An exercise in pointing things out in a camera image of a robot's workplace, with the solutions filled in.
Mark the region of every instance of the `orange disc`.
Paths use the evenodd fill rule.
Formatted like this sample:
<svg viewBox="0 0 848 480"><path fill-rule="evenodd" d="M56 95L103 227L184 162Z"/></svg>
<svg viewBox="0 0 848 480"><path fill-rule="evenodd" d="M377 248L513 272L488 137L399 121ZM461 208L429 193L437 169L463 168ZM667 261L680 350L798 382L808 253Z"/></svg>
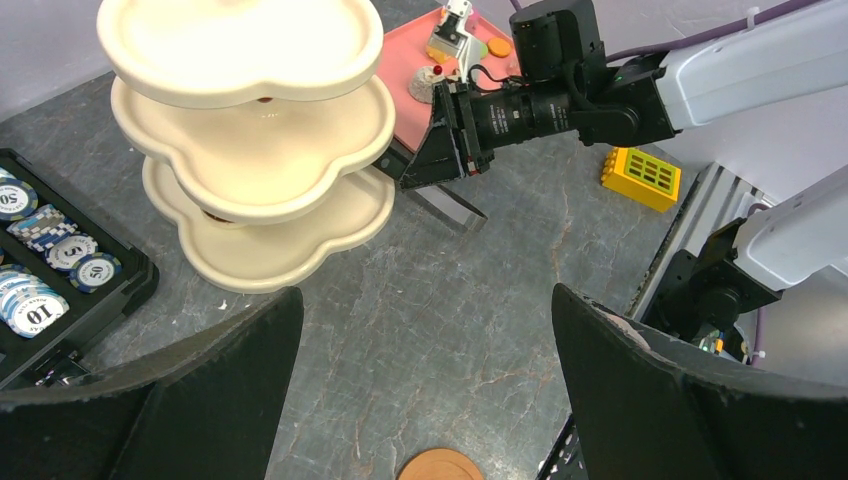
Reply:
<svg viewBox="0 0 848 480"><path fill-rule="evenodd" d="M498 58L506 58L512 52L512 45L500 37L493 37L486 46L489 47L489 53Z"/></svg>
<svg viewBox="0 0 848 480"><path fill-rule="evenodd" d="M410 460L398 480L483 480L483 474L465 455L447 448L434 448Z"/></svg>

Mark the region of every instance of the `white wall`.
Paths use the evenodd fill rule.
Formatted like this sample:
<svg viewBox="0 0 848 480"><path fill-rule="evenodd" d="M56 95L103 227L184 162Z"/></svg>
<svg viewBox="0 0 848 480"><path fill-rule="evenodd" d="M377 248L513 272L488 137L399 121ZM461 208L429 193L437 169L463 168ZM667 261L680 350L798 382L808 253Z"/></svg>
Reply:
<svg viewBox="0 0 848 480"><path fill-rule="evenodd" d="M520 0L523 5L530 2ZM509 0L473 1L508 33ZM744 18L782 0L594 0L607 52L664 42ZM848 87L768 105L684 132L660 148L690 165L718 161L782 200L848 164Z"/></svg>
<svg viewBox="0 0 848 480"><path fill-rule="evenodd" d="M100 0L0 0L0 121L109 70Z"/></svg>

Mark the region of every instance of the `marble table surface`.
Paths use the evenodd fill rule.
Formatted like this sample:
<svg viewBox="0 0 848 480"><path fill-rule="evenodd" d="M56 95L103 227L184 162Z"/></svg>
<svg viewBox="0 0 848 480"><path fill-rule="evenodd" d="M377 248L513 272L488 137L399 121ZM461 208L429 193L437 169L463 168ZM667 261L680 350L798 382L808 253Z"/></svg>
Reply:
<svg viewBox="0 0 848 480"><path fill-rule="evenodd" d="M374 3L386 30L434 6ZM86 358L95 370L274 297L225 292L188 264L176 228L145 197L143 155L112 119L112 78L0 124L0 146L161 269L155 296ZM267 478L390 479L432 447L466 453L487 478L533 478L569 412L554 284L624 311L676 212L603 188L608 149L574 134L500 149L490 172L452 185L488 214L481 231L452 228L398 194L376 238L299 284L306 321ZM685 171L681 195L695 173Z"/></svg>

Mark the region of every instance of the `poker chip case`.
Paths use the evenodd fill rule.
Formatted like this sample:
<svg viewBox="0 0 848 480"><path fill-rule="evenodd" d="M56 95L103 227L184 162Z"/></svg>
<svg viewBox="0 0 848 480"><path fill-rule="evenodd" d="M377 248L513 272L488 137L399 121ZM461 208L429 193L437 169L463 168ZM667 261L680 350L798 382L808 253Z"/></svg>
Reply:
<svg viewBox="0 0 848 480"><path fill-rule="evenodd" d="M396 115L369 0L103 0L97 32L145 192L210 283L294 285L388 221L394 182L370 165Z"/></svg>
<svg viewBox="0 0 848 480"><path fill-rule="evenodd" d="M0 325L0 390L32 386L54 373L60 362L76 361L156 290L159 270L136 247L118 239L47 184L32 165L11 149L0 149L0 167L31 185L39 204L52 204L94 238L101 251L117 258L122 269L93 293L75 288L68 276L51 268L44 256L0 229L4 264L18 264L67 301L69 309L32 338Z"/></svg>

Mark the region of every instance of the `cream-colored tray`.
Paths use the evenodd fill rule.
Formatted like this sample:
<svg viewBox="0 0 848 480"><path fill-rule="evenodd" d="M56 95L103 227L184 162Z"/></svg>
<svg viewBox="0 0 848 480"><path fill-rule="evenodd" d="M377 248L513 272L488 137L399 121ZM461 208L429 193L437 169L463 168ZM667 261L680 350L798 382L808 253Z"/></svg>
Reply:
<svg viewBox="0 0 848 480"><path fill-rule="evenodd" d="M303 217L234 226L204 214L165 163L146 158L143 180L156 209L177 225L191 265L209 282L239 293L273 292L303 280L330 254L376 235L394 203L394 183L368 167L340 178L321 206Z"/></svg>
<svg viewBox="0 0 848 480"><path fill-rule="evenodd" d="M383 45L369 0L104 0L97 34L133 90L186 108L344 95Z"/></svg>
<svg viewBox="0 0 848 480"><path fill-rule="evenodd" d="M395 124L391 94L377 77L332 100L217 110L155 102L116 78L112 111L130 142L167 162L201 208L251 225L317 207L340 176L386 150Z"/></svg>

